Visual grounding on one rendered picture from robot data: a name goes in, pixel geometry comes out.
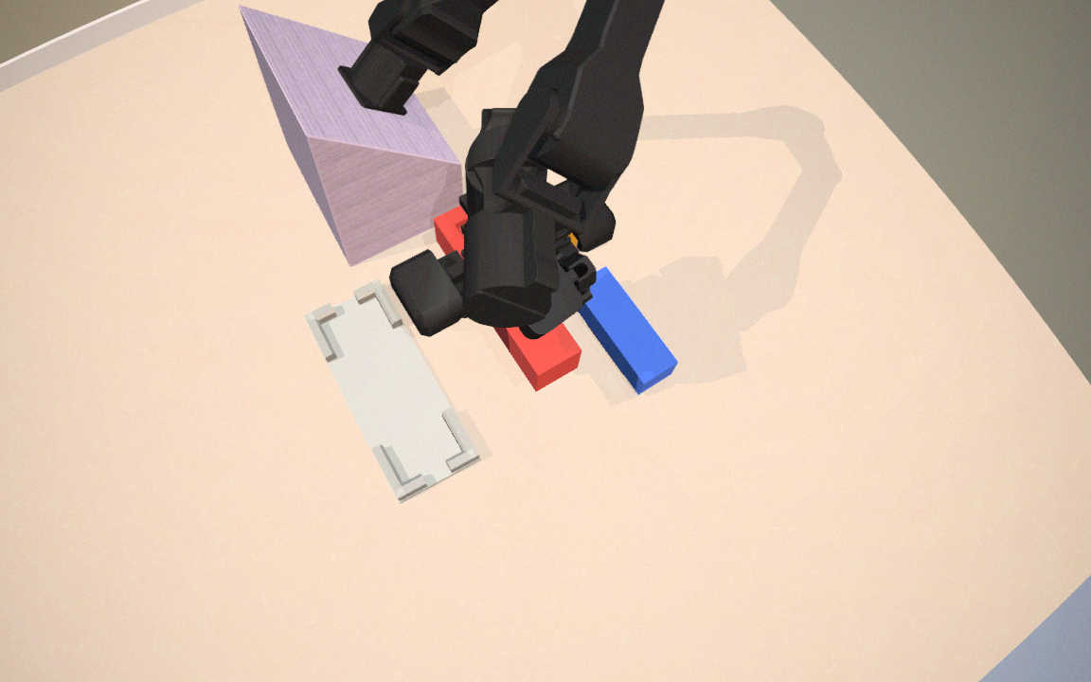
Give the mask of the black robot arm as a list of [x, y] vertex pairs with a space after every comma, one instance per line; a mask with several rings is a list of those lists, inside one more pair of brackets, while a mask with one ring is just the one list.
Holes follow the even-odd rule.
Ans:
[[[338, 72], [361, 107], [407, 113], [427, 69], [441, 75], [472, 50], [499, 0], [383, 0], [369, 40]], [[565, 256], [558, 230], [582, 234], [630, 167], [642, 125], [642, 58], [664, 0], [587, 0], [558, 57], [518, 108], [484, 108], [466, 158], [461, 311], [527, 338], [555, 330], [594, 298], [597, 267]], [[579, 183], [573, 198], [548, 170]]]

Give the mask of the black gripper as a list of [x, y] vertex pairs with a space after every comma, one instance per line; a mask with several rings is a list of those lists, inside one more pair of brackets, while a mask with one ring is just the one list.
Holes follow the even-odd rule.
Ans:
[[[611, 241], [615, 227], [614, 213], [603, 204], [602, 211], [595, 213], [592, 223], [582, 236], [563, 228], [555, 234], [555, 244], [565, 256], [579, 250], [590, 252]], [[579, 250], [572, 244], [571, 232], [579, 239]], [[427, 249], [413, 258], [401, 260], [397, 266], [391, 267], [389, 283], [391, 290], [410, 314], [420, 335], [437, 335], [460, 318], [468, 318], [461, 311], [464, 249], [460, 254], [455, 250], [440, 259]]]

